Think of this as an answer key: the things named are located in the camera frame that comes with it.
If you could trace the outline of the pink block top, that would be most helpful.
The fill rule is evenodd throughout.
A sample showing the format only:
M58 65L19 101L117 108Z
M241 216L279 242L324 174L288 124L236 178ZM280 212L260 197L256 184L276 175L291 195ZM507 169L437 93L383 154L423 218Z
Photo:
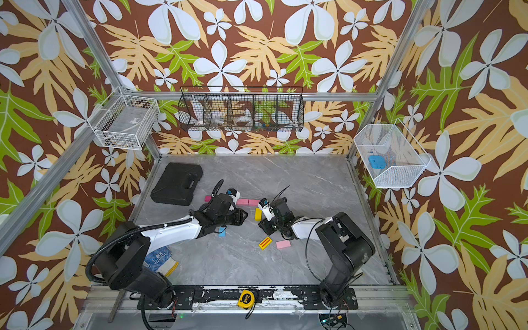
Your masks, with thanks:
M248 199L238 199L236 204L238 206L248 206L249 200Z

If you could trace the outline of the blue block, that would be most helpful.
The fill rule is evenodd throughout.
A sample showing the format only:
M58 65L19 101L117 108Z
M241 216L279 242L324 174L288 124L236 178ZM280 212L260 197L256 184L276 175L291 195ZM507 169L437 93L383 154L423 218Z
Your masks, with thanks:
M226 233L225 233L226 229L227 229L226 227L222 227L221 230L218 233L218 236L219 237L224 237L226 235Z

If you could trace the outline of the yellow red striped block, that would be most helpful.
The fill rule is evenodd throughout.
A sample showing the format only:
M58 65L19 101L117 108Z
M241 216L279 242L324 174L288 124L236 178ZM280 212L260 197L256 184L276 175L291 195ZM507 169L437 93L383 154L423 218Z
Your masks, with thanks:
M271 244L272 244L273 240L267 236L264 240L262 240L260 243L259 243L259 247L261 250L265 250L266 248L268 248Z

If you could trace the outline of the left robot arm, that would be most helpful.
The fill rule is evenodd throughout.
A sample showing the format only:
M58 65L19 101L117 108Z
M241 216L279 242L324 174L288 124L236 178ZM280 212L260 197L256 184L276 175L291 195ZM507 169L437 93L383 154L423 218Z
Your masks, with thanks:
M167 309L175 304L175 290L165 275L144 265L147 255L181 241L218 234L220 228L241 226L247 217L230 195L221 193L180 219L145 226L127 221L91 255L85 274L93 283L139 293L143 301Z

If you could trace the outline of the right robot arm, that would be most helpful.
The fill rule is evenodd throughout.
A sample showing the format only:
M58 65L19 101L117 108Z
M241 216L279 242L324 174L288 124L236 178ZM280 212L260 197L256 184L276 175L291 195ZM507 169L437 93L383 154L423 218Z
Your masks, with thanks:
M309 218L295 216L284 197L261 199L258 203L261 220L258 226L271 236L279 233L284 242L305 240L305 257L308 243L315 239L324 247L331 261L331 269L319 282L316 300L307 303L322 304L327 308L339 304L351 305L355 294L350 284L360 276L361 267L375 254L375 247L368 236L343 212L333 217Z

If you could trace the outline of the light pink block bottom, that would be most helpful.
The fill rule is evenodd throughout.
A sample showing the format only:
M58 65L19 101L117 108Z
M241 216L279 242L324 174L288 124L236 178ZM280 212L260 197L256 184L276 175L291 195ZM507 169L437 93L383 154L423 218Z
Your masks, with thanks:
M282 250L282 249L286 249L286 248L290 248L292 245L290 243L290 241L278 241L276 242L276 248L279 249L279 250Z

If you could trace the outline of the black plastic case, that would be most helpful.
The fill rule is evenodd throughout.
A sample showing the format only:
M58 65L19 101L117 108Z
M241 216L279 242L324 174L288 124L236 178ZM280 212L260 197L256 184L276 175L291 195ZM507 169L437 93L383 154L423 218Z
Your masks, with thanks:
M155 203L190 206L203 169L198 164L169 163L151 191Z

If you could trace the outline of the blue knit glove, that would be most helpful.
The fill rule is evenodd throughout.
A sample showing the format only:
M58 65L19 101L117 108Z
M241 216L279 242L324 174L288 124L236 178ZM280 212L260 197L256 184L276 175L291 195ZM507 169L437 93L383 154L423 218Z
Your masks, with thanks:
M179 262L174 260L171 249L165 246L149 253L143 265L152 272L159 272L169 277L178 268Z

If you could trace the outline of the yellow tape measure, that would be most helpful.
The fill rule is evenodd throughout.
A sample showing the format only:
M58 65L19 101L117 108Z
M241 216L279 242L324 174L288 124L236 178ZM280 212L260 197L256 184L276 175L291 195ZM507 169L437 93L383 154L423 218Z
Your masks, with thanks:
M256 294L251 290L243 290L236 303L239 308L252 309L256 303Z

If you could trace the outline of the blue object in basket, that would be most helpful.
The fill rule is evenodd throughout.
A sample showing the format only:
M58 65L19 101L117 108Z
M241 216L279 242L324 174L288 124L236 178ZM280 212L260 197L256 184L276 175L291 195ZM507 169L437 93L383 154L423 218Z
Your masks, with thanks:
M381 155L370 155L368 157L368 162L372 169L382 170L387 166L386 160Z

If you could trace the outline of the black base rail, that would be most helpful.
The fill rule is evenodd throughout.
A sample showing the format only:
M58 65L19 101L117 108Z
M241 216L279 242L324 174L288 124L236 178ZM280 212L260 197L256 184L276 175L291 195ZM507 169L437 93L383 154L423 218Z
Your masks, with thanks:
M352 287L336 299L318 285L264 285L264 286L214 286L175 285L173 298L163 306L150 298L144 299L146 310L195 311L200 304L236 305L243 291L254 294L258 306L277 306L279 303L300 307L302 310L338 309L357 310L358 299Z

